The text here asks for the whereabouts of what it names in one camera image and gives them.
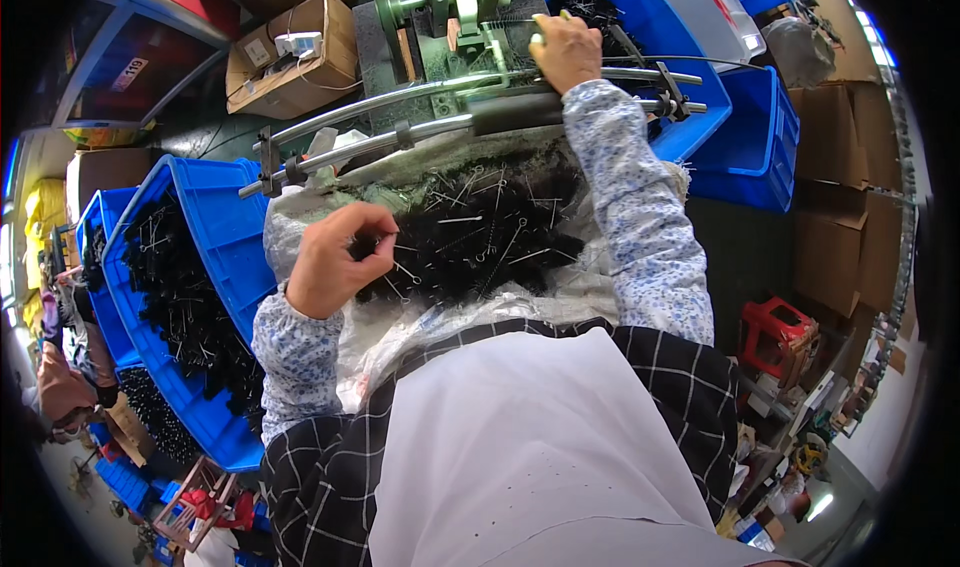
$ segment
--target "worker's arm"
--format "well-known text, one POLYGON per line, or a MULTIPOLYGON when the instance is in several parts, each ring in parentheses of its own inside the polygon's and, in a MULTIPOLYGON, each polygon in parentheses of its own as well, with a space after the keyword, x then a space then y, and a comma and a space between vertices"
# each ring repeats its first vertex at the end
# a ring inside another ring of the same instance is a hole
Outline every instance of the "worker's arm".
POLYGON ((384 207, 358 202, 330 213, 303 232, 290 281, 260 303, 253 353, 263 381, 263 443, 310 417, 341 409, 337 398, 340 309, 362 287, 394 266, 397 224, 384 207), (383 235, 374 254, 354 261, 347 248, 361 229, 383 235))
POLYGON ((714 344, 707 256, 671 176, 647 143, 641 105, 600 78, 600 32, 579 19, 537 17, 531 53, 562 94, 563 124, 590 183, 609 244, 620 325, 714 344))

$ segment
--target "person's left hand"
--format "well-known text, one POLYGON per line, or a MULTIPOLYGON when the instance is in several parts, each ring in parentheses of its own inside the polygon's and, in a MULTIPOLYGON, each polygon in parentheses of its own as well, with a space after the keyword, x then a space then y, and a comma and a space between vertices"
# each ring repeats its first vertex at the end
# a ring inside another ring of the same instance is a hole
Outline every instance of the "person's left hand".
POLYGON ((287 284, 287 302, 314 319, 327 319, 361 288, 394 268, 400 230, 386 207, 355 202, 303 231, 299 255, 287 284), (384 236, 373 254, 354 261, 351 238, 364 230, 384 236))

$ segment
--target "black checkered clothing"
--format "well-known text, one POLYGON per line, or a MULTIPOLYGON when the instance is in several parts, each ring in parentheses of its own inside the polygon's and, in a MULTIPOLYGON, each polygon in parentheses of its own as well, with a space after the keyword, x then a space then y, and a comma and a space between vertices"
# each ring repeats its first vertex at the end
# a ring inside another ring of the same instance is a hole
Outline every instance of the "black checkered clothing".
POLYGON ((470 328, 408 353, 354 415, 315 417, 270 443, 261 463, 282 564, 369 565, 374 490, 397 379, 450 350, 503 333, 572 337, 603 328, 653 397, 714 523, 734 472, 736 367, 719 351, 669 333, 596 318, 569 327, 513 319, 470 328))

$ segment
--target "white plastic bin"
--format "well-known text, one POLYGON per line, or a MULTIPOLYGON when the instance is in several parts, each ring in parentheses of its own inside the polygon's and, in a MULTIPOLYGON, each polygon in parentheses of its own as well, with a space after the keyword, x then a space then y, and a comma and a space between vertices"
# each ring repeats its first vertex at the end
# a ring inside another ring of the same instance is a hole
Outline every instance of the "white plastic bin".
MULTIPOLYGON (((740 0, 666 1, 710 58, 746 64, 767 51, 763 36, 740 0)), ((737 68, 721 63, 713 67, 717 72, 737 68)))

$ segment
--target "hand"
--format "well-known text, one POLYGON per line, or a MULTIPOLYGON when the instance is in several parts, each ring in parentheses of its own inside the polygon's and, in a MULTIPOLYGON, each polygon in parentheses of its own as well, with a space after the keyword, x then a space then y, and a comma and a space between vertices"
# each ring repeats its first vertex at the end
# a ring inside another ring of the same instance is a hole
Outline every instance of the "hand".
POLYGON ((300 241, 287 302, 314 319, 327 319, 362 287, 394 268, 394 242, 400 230, 386 207, 356 202, 308 225, 300 241), (361 230, 383 234, 373 254, 354 261, 347 248, 361 230))
POLYGON ((580 18, 534 15, 542 36, 530 40, 530 56, 560 95, 584 81, 600 79, 603 34, 580 18))

